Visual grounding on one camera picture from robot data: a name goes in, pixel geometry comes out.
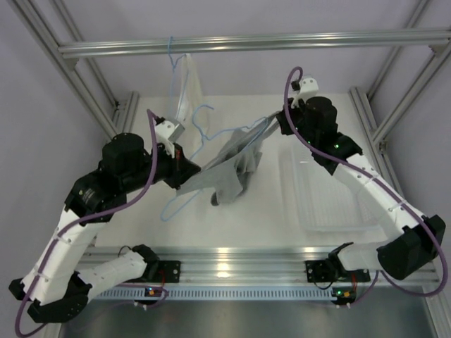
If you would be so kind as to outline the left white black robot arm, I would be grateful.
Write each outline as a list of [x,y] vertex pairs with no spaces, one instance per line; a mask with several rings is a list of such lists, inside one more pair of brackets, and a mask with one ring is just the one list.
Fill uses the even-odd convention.
[[21,309],[35,323],[66,323],[107,289],[158,279],[159,257],[144,244],[95,268],[76,267],[113,215],[131,205],[129,193],[144,193],[157,182],[179,189],[200,172],[185,157],[181,145],[173,146],[173,155],[161,142],[147,151],[139,135],[118,134],[103,147],[97,169],[75,182],[45,252],[30,273],[9,285],[12,295],[22,302]]

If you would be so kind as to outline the grey tank top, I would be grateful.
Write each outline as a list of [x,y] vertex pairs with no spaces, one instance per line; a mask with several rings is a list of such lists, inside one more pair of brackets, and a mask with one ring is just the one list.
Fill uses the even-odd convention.
[[212,188],[212,206],[231,204],[248,189],[262,157],[261,146],[278,128],[276,115],[272,114],[249,130],[234,130],[216,157],[183,183],[177,195]]

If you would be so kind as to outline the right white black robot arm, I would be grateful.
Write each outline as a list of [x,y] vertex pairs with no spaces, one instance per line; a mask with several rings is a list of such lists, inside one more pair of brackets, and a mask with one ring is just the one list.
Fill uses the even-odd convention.
[[334,190],[333,180],[347,188],[347,194],[366,205],[374,221],[384,231],[379,242],[346,242],[328,255],[329,274],[343,280],[354,270],[380,270],[389,279],[403,280],[436,257],[443,268],[447,261],[440,247],[446,225],[438,216],[425,216],[407,203],[377,172],[355,141],[338,132],[337,110],[330,99],[313,96],[284,98],[276,118],[283,135],[294,135],[311,153],[298,171],[309,177],[302,193],[319,200],[309,202],[313,208],[332,204],[333,216],[352,210],[347,195]]

